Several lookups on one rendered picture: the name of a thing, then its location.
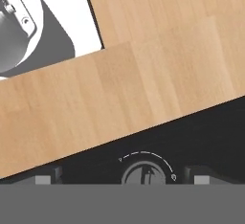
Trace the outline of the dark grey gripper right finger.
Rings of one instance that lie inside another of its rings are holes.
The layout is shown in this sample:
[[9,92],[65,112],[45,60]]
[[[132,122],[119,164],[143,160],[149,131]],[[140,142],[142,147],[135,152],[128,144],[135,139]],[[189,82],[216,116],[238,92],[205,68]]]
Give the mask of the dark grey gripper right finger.
[[184,182],[190,185],[225,185],[235,184],[235,180],[222,176],[210,168],[187,166],[184,169]]

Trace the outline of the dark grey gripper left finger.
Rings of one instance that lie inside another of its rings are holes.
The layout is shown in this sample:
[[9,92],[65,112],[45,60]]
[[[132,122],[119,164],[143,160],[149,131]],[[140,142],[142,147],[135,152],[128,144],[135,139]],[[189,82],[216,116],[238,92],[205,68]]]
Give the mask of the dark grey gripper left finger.
[[62,167],[50,166],[16,174],[9,178],[10,184],[53,185],[62,183]]

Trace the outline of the black stove hob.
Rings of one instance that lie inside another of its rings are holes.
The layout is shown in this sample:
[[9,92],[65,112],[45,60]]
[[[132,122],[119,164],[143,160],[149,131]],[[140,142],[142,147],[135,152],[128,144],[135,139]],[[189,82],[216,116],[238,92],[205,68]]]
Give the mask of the black stove hob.
[[245,95],[22,172],[59,166],[61,184],[111,185],[121,184],[125,169],[139,161],[158,165],[167,184],[185,183],[187,166],[245,184]]

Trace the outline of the grey round stove knob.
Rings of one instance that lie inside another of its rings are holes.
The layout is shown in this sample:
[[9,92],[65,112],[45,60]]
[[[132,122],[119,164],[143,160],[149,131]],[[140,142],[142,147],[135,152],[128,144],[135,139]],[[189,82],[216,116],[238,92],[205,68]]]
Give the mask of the grey round stove knob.
[[167,177],[155,163],[139,161],[125,169],[121,182],[123,185],[165,185]]

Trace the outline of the silver sink tap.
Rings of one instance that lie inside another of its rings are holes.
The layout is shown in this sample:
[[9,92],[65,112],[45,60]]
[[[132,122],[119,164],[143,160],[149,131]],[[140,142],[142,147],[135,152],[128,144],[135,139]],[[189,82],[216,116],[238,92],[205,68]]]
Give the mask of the silver sink tap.
[[11,15],[19,27],[31,38],[36,31],[28,0],[0,0],[5,12]]

